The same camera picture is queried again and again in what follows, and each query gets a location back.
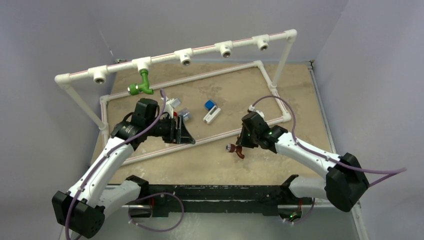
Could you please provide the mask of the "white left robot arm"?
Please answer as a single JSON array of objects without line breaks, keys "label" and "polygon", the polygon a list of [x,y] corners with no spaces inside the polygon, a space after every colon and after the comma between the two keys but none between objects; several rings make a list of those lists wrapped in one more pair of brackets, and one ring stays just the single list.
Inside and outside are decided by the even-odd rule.
[{"label": "white left robot arm", "polygon": [[72,233],[77,239],[94,237],[106,218],[123,205],[138,205],[168,192],[154,192],[148,181],[128,177],[114,189],[107,185],[124,161],[148,137],[160,137],[168,144],[195,144],[184,121],[174,111],[179,99],[162,97],[163,105],[150,98],[141,98],[134,111],[115,125],[106,146],[87,172],[67,192],[57,191],[52,197],[56,220],[64,226],[66,239]]}]

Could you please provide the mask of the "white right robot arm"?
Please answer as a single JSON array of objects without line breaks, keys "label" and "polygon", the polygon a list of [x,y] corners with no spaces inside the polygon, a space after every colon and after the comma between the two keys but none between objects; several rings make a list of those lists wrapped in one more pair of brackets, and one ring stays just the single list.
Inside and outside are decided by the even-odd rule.
[{"label": "white right robot arm", "polygon": [[289,157],[317,173],[319,178],[296,176],[281,189],[280,196],[288,204],[299,198],[328,200],[334,207],[349,212],[370,183],[358,159],[350,154],[338,155],[294,138],[287,129],[269,127],[263,117],[250,111],[242,119],[236,146],[262,148]]}]

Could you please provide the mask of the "brown copper faucet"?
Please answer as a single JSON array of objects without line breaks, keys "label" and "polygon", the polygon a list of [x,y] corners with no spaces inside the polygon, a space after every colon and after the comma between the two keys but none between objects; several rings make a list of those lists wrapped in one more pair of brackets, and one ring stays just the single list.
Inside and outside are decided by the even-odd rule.
[{"label": "brown copper faucet", "polygon": [[225,149],[229,153],[235,153],[240,159],[245,158],[245,155],[242,153],[243,147],[240,145],[234,145],[230,143],[225,147]]}]

